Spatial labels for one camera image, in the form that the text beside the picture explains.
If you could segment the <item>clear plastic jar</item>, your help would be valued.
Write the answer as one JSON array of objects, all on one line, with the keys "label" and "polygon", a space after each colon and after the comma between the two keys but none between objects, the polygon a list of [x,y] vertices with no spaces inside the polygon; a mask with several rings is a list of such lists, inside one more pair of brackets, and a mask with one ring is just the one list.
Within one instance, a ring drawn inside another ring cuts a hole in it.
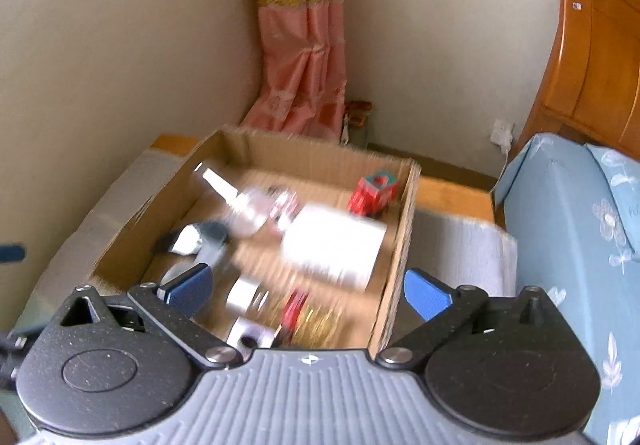
[{"label": "clear plastic jar", "polygon": [[265,191],[257,188],[236,188],[214,170],[213,163],[200,162],[194,174],[203,179],[226,205],[224,223],[234,238],[248,239],[265,227],[274,202]]}]

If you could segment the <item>brown cardboard box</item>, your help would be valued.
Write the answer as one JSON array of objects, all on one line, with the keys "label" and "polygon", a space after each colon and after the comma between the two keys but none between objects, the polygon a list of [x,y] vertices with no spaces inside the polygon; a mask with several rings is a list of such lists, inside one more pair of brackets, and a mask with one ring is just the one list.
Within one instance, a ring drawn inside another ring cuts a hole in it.
[{"label": "brown cardboard box", "polygon": [[[420,168],[413,161],[307,137],[223,128],[200,142],[169,183],[153,197],[152,209],[157,211],[160,220],[165,224],[160,228],[160,237],[192,223],[209,220],[224,223],[226,205],[203,179],[194,174],[194,168],[202,161],[212,162],[214,170],[236,188],[257,188],[267,194],[269,187],[284,185],[296,192],[299,210],[307,203],[319,203],[348,213],[350,212],[347,210],[347,203],[359,179],[381,170],[389,171],[398,179],[397,196],[385,212],[377,217],[368,218],[387,225],[390,212],[399,209],[399,228],[394,238],[399,250],[395,259],[404,275],[420,177]],[[237,271],[228,255],[233,245],[253,240],[265,233],[271,233],[273,238],[278,240],[280,261],[288,265],[281,259],[284,233],[275,233],[269,220],[252,238],[240,239],[230,235],[226,254],[213,267],[213,296],[196,318],[201,326],[217,337],[228,335],[234,322],[241,317],[226,309],[228,292],[240,277],[253,278],[269,290],[265,312],[256,321],[258,324],[276,329],[292,329],[294,332],[297,318],[304,307],[321,306],[328,309],[338,306],[343,309],[338,304],[319,302],[303,289],[273,288],[246,272]],[[180,257],[172,253],[160,254],[167,254],[177,261],[164,276],[179,266],[195,264],[194,257]],[[288,266],[292,267],[296,277],[326,281],[292,265]],[[331,285],[350,289],[335,283]]]}]

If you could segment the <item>wooden headboard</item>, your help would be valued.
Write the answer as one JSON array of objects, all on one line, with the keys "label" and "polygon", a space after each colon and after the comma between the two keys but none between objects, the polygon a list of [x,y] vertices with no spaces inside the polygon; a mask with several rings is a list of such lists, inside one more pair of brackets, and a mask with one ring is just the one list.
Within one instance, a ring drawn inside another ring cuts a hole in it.
[{"label": "wooden headboard", "polygon": [[541,133],[639,158],[639,0],[560,0],[547,68],[512,152]]}]

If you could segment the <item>white wall charger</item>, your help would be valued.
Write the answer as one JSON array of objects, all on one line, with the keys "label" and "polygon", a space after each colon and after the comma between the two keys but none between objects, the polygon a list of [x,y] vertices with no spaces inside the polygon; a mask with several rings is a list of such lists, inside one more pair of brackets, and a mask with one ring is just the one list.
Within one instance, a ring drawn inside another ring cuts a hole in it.
[{"label": "white wall charger", "polygon": [[507,156],[513,144],[514,124],[503,120],[496,120],[489,137],[491,144],[500,148],[501,153]]}]

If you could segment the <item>white plastic bottle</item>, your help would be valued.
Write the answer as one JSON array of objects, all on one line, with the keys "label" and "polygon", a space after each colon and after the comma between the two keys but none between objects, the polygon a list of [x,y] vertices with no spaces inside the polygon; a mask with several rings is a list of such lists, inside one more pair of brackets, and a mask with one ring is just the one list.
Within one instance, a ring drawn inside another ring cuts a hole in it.
[{"label": "white plastic bottle", "polygon": [[284,263],[329,283],[366,290],[387,225],[319,203],[307,203],[285,229]]}]

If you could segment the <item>glass jar silver lid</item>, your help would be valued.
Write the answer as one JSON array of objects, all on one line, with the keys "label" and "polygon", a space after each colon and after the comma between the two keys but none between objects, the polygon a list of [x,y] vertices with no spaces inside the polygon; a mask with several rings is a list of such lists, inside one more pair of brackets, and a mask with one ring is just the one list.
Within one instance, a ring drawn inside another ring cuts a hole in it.
[{"label": "glass jar silver lid", "polygon": [[269,290],[253,278],[240,277],[231,286],[227,298],[226,309],[252,321],[258,321],[265,312]]}]

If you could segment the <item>grey plush toy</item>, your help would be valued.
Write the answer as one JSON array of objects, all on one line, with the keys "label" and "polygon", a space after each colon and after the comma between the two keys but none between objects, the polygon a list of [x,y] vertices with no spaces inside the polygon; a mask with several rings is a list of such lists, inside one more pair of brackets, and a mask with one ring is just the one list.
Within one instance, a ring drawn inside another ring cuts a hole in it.
[{"label": "grey plush toy", "polygon": [[229,240],[227,225],[209,220],[186,225],[160,237],[154,245],[154,251],[194,257],[195,264],[206,263],[214,267],[226,254]]}]

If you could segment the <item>blue floral pillow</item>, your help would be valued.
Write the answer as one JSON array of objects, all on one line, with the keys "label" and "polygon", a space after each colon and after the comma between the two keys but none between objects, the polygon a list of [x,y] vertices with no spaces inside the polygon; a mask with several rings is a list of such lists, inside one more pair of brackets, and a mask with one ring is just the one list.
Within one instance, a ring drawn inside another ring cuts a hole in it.
[{"label": "blue floral pillow", "polygon": [[588,145],[608,182],[622,225],[635,254],[639,253],[639,162],[612,148]]}]

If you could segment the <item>pink curtain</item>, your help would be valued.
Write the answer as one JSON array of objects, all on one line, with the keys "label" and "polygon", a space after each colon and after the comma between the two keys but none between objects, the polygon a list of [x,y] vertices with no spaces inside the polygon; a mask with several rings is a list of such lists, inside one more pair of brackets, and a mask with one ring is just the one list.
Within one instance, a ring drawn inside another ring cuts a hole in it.
[{"label": "pink curtain", "polygon": [[242,124],[337,142],[346,95],[344,0],[257,0],[262,88]]}]

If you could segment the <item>gold foil item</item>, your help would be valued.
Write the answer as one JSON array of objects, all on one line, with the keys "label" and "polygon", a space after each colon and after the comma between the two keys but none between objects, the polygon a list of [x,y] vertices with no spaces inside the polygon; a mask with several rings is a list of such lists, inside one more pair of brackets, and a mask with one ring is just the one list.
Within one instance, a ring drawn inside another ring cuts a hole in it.
[{"label": "gold foil item", "polygon": [[293,347],[330,349],[343,329],[343,309],[332,306],[304,307],[292,335]]}]

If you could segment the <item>blue bed sheet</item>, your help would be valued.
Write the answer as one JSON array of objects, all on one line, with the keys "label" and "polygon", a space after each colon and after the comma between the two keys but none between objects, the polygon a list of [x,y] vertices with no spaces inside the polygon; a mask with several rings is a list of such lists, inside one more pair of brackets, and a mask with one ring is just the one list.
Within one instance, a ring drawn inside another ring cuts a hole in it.
[{"label": "blue bed sheet", "polygon": [[534,136],[504,171],[494,202],[518,242],[516,285],[546,290],[599,371],[587,434],[598,444],[635,444],[639,253],[588,145]]}]

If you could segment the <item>brown object behind curtain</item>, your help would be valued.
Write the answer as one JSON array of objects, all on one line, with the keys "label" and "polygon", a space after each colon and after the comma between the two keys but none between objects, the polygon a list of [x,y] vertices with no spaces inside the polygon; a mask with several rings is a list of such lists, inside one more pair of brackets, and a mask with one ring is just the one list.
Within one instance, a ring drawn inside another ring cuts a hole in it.
[{"label": "brown object behind curtain", "polygon": [[342,145],[367,147],[369,116],[372,110],[373,104],[368,100],[352,99],[345,102],[341,133]]}]

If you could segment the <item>red toy train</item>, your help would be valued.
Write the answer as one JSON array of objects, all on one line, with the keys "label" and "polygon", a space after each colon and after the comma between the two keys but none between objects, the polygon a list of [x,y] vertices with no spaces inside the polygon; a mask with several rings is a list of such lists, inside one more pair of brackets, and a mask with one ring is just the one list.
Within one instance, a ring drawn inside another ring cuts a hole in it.
[{"label": "red toy train", "polygon": [[347,210],[355,215],[377,217],[385,212],[395,200],[398,179],[386,170],[359,179],[352,193]]}]

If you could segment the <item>pink keychain charm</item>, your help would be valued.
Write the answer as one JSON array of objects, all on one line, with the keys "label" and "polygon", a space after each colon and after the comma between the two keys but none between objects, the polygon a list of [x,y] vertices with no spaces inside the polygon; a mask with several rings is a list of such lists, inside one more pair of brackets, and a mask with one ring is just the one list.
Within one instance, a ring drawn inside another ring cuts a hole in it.
[{"label": "pink keychain charm", "polygon": [[299,200],[296,192],[284,185],[274,185],[267,189],[272,200],[269,222],[273,231],[283,234],[299,212]]}]

